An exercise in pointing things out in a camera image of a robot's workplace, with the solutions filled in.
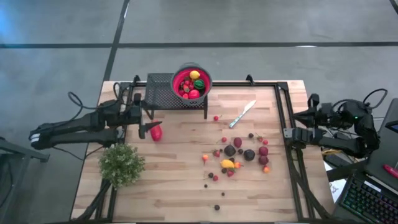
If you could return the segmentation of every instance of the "red strawberry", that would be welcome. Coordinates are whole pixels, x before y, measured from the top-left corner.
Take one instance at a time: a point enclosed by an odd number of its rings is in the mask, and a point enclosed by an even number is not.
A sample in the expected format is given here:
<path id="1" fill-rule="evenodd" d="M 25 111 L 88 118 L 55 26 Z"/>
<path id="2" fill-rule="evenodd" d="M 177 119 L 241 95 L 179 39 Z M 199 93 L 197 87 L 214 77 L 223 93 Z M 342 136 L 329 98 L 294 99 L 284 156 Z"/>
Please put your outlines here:
<path id="1" fill-rule="evenodd" d="M 229 170 L 229 171 L 227 171 L 226 175 L 227 175 L 228 177 L 231 177 L 231 176 L 234 175 L 234 172 L 231 171 L 231 170 Z"/>
<path id="2" fill-rule="evenodd" d="M 188 85 L 184 85 L 184 86 L 182 86 L 182 89 L 186 92 L 186 93 L 189 93 L 189 91 L 190 91 L 190 89 L 189 89 L 189 86 Z"/>

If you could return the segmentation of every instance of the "concrete floor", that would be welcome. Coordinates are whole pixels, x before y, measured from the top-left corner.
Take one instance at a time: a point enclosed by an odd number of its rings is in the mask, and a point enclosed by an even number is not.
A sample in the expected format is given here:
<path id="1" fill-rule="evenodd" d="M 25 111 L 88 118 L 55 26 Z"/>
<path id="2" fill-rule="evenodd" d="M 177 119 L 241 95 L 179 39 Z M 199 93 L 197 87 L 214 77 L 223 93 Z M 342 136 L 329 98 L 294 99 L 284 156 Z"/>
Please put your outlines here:
<path id="1" fill-rule="evenodd" d="M 124 0 L 1 0 L 0 44 L 111 44 Z M 388 0 L 135 0 L 120 43 L 130 42 L 380 42 L 398 41 L 398 14 Z M 30 130 L 72 117 L 74 91 L 95 105 L 110 48 L 0 49 L 0 136 L 29 147 Z M 215 80 L 304 80 L 323 102 L 398 97 L 398 47 L 119 49 L 111 80 L 174 72 L 197 62 Z M 62 146 L 83 157 L 86 144 Z M 47 149 L 33 161 L 10 223 L 68 220 L 81 161 Z"/>

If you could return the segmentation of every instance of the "potted plant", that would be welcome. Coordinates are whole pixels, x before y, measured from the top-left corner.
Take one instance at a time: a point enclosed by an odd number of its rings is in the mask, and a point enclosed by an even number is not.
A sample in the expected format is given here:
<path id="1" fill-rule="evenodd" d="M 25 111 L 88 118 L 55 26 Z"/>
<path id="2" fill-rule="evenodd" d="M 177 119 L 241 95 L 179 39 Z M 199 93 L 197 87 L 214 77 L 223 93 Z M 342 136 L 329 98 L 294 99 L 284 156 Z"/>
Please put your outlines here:
<path id="1" fill-rule="evenodd" d="M 106 149 L 99 158 L 103 179 L 116 187 L 133 184 L 145 170 L 145 159 L 138 155 L 137 148 L 127 144 L 115 144 Z"/>

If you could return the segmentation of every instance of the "berry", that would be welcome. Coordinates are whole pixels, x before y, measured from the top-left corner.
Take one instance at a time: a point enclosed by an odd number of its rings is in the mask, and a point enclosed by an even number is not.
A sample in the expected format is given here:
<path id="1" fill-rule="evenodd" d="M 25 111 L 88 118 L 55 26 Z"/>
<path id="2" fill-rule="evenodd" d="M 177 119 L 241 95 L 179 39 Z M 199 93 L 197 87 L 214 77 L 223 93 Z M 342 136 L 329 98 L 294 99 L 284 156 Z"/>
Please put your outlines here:
<path id="1" fill-rule="evenodd" d="M 231 170 L 229 170 L 229 171 L 226 173 L 226 175 L 227 175 L 228 177 L 231 177 L 232 175 L 234 175 L 234 172 L 231 171 Z"/>

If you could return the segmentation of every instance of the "red apple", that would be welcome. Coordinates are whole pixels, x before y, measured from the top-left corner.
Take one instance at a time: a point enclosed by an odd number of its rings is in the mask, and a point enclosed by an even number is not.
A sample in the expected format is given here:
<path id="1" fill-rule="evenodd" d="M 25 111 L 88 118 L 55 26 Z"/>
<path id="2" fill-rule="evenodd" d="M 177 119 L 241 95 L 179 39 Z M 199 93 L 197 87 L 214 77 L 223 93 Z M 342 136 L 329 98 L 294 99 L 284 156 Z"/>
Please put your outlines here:
<path id="1" fill-rule="evenodd" d="M 190 99 L 196 99 L 200 97 L 200 93 L 198 90 L 191 90 L 189 91 L 189 98 Z"/>

